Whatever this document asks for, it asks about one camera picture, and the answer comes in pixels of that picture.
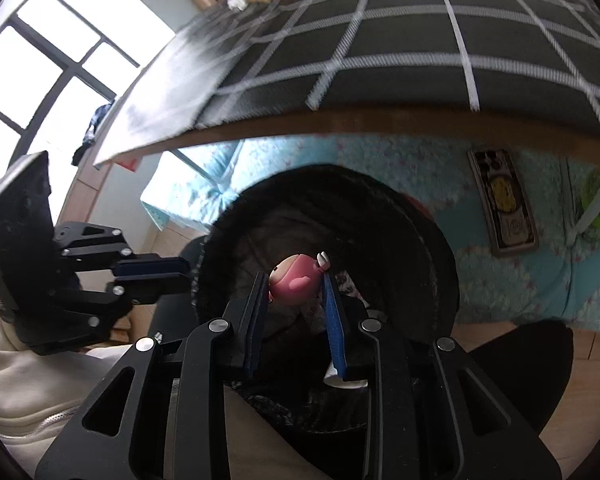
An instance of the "zipper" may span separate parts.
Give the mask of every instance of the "zipper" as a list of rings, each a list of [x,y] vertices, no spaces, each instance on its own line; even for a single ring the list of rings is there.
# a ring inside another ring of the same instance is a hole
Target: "zipper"
[[[56,413],[55,415],[50,415],[47,418],[44,418],[32,431],[26,433],[24,435],[5,435],[0,433],[1,440],[25,440],[27,438],[32,438],[37,434],[41,433],[43,430],[55,424],[56,422],[60,422],[61,420],[65,420],[70,418],[77,410],[79,406],[74,406],[72,408],[68,408],[62,412]]]

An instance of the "toy face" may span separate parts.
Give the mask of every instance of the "toy face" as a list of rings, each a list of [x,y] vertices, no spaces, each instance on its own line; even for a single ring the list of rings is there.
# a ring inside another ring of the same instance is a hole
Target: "toy face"
[[[291,265],[293,265],[294,261],[298,259],[298,256],[300,256],[300,254],[294,254],[293,256],[289,256],[277,264],[276,267],[271,271],[269,276],[269,284],[275,285],[276,283],[279,283],[280,280],[285,277],[287,271],[291,268]]]

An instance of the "white jacket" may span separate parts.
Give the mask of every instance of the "white jacket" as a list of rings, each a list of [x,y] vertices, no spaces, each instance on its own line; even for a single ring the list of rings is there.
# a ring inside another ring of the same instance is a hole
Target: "white jacket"
[[[31,476],[68,418],[128,348],[39,356],[0,320],[0,439]],[[233,480],[328,480],[227,388],[224,406]]]

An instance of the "blue bedsheet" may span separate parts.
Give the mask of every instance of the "blue bedsheet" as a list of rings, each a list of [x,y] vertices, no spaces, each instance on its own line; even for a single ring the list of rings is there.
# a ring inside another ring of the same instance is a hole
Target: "blue bedsheet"
[[[451,246],[461,291],[459,322],[560,318],[600,332],[600,244],[565,244],[558,158],[517,152],[516,165],[538,225],[540,247],[494,258],[482,203],[466,152],[469,142],[407,136],[285,136],[188,148],[214,162],[218,184],[197,175],[171,153],[142,194],[159,226],[168,219],[208,226],[254,183],[280,171],[337,164],[368,174],[421,201]],[[228,161],[217,164],[218,160]],[[574,187],[589,166],[570,164]]]

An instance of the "silver bolt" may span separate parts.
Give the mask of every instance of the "silver bolt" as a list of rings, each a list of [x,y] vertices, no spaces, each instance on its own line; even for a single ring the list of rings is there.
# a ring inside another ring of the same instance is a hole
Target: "silver bolt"
[[[224,319],[215,319],[209,323],[211,332],[224,332],[227,328],[229,328],[229,323]]]
[[[451,352],[456,347],[456,342],[450,337],[441,337],[436,341],[436,345],[443,352]]]
[[[138,339],[138,341],[136,341],[136,350],[146,352],[147,350],[151,350],[154,345],[155,341],[153,337],[143,337],[142,339]]]
[[[367,332],[377,332],[382,328],[382,323],[372,317],[365,319],[360,325],[362,326],[362,330]]]

